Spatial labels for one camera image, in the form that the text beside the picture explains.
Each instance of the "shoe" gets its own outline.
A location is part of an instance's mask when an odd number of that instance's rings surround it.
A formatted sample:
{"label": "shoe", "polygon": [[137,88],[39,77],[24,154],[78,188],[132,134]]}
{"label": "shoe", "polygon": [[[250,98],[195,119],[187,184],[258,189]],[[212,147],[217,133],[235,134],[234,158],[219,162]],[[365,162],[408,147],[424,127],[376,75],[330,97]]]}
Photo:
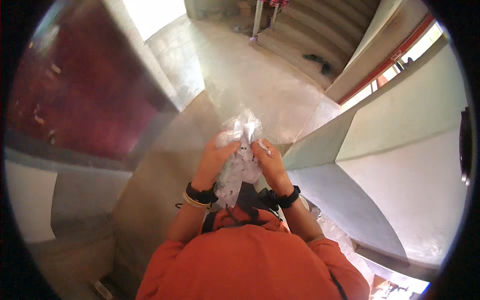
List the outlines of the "shoe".
{"label": "shoe", "polygon": [[302,57],[304,60],[315,61],[318,63],[326,63],[326,61],[321,56],[315,54],[303,54]]}
{"label": "shoe", "polygon": [[325,76],[329,76],[330,75],[330,64],[325,63],[322,66],[322,69],[320,70],[320,73],[322,73]]}

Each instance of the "beige bracelet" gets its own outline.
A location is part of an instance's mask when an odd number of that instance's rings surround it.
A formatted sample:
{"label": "beige bracelet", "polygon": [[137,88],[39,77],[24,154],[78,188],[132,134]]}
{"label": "beige bracelet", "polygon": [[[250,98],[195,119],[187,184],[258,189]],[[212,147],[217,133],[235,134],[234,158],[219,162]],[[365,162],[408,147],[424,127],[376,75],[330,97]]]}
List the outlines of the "beige bracelet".
{"label": "beige bracelet", "polygon": [[321,239],[325,239],[325,235],[324,235],[324,234],[321,234],[321,235],[315,237],[313,240],[309,241],[309,242],[307,243],[307,246],[310,246],[310,244],[313,243],[314,241],[316,241],[316,240],[321,240]]}
{"label": "beige bracelet", "polygon": [[183,199],[186,203],[188,203],[191,206],[196,207],[196,208],[207,208],[210,205],[210,203],[209,204],[203,204],[203,203],[195,201],[194,199],[190,198],[187,195],[187,192],[183,193]]}

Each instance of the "staircase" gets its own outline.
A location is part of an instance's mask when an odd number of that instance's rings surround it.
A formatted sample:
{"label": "staircase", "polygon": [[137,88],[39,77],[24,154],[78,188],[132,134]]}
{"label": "staircase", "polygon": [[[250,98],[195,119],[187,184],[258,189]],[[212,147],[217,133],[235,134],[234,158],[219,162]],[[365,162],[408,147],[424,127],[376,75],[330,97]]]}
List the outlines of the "staircase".
{"label": "staircase", "polygon": [[[258,44],[285,59],[324,89],[343,71],[367,30],[380,0],[292,0],[273,27],[258,35]],[[330,75],[302,54],[317,54],[330,63]]]}

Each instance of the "black wristband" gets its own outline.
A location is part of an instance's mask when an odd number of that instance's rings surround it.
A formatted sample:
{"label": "black wristband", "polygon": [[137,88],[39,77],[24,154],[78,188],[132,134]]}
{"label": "black wristband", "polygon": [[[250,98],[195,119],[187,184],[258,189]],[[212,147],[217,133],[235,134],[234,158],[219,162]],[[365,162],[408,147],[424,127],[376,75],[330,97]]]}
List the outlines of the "black wristband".
{"label": "black wristband", "polygon": [[281,208],[289,208],[292,206],[292,204],[295,202],[295,200],[298,199],[300,195],[300,188],[297,185],[293,186],[293,193],[290,196],[282,196],[282,197],[276,197],[275,202],[281,207]]}
{"label": "black wristband", "polygon": [[208,191],[199,192],[192,187],[191,182],[189,182],[187,185],[186,193],[187,196],[202,204],[215,203],[218,200],[217,196],[215,196],[215,193],[213,192],[213,187]]}

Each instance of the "plastic bag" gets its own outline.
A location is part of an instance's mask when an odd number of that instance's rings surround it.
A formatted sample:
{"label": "plastic bag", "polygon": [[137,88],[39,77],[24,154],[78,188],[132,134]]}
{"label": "plastic bag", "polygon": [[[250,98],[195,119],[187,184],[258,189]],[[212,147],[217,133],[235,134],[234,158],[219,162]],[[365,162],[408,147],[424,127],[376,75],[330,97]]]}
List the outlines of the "plastic bag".
{"label": "plastic bag", "polygon": [[[262,174],[262,168],[251,148],[252,142],[262,137],[262,124],[249,109],[245,109],[240,115],[223,123],[222,127],[225,131],[215,141],[217,148],[236,141],[241,141],[241,145],[223,165],[214,192],[221,206],[234,206],[242,182],[255,183]],[[262,142],[259,144],[268,151]]]}

